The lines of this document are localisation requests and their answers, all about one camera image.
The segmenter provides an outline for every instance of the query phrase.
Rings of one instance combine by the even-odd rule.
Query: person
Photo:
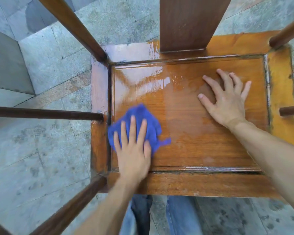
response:
[[[212,78],[203,76],[210,85],[216,104],[199,94],[200,102],[219,124],[225,126],[241,142],[249,155],[271,179],[277,191],[294,208],[294,145],[291,145],[245,119],[244,102],[251,82],[243,83],[234,73],[218,69],[224,90]],[[149,234],[149,209],[152,197],[135,195],[150,168],[151,149],[145,140],[147,122],[143,120],[136,141],[135,117],[131,118],[129,140],[125,122],[121,124],[121,142],[114,134],[120,177],[97,210],[75,234]],[[192,197],[168,196],[166,216],[171,234],[202,234]]]

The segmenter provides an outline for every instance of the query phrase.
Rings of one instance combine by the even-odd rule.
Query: microfiber cloth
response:
[[[121,143],[121,121],[125,121],[126,123],[126,133],[129,137],[129,127],[131,124],[131,116],[134,115],[136,118],[136,139],[138,137],[138,133],[140,130],[140,126],[142,124],[143,119],[147,120],[147,131],[145,141],[148,140],[151,146],[151,154],[153,155],[160,146],[167,145],[171,143],[171,138],[165,139],[164,141],[160,141],[158,136],[162,133],[161,125],[159,121],[154,117],[149,110],[143,105],[139,104],[130,108],[126,114],[120,118],[117,122],[111,125],[108,128],[108,139],[109,143],[115,151],[114,141],[113,141],[113,134],[114,131],[118,132],[120,145]]]

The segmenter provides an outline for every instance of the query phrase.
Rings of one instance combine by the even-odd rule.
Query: person's right arm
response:
[[[220,69],[217,72],[224,81],[225,90],[215,80],[204,76],[217,102],[212,104],[205,95],[199,94],[200,102],[218,123],[235,135],[271,178],[277,191],[294,208],[294,145],[258,129],[245,119],[244,102],[251,86],[250,81],[243,89],[243,83],[234,73],[227,74]]]

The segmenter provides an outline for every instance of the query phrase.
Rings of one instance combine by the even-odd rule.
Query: hand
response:
[[[136,142],[136,119],[131,117],[131,125],[129,129],[129,140],[126,135],[125,122],[121,122],[121,142],[119,142],[118,133],[114,132],[114,146],[118,155],[118,164],[120,178],[126,182],[139,183],[147,176],[150,168],[151,147],[148,141],[145,141],[147,130],[147,121],[143,119],[142,125]]]
[[[244,102],[251,88],[251,81],[245,84],[242,91],[243,83],[234,73],[227,74],[221,69],[217,69],[217,73],[224,81],[224,91],[215,80],[203,76],[203,79],[211,86],[216,95],[216,104],[211,103],[204,94],[199,94],[198,98],[212,118],[219,124],[230,128],[233,124],[245,121]]]

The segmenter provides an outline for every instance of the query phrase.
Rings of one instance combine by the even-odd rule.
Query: jeans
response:
[[[126,210],[119,235],[149,235],[151,195],[134,195]],[[168,196],[165,208],[170,235],[202,235],[195,199]]]

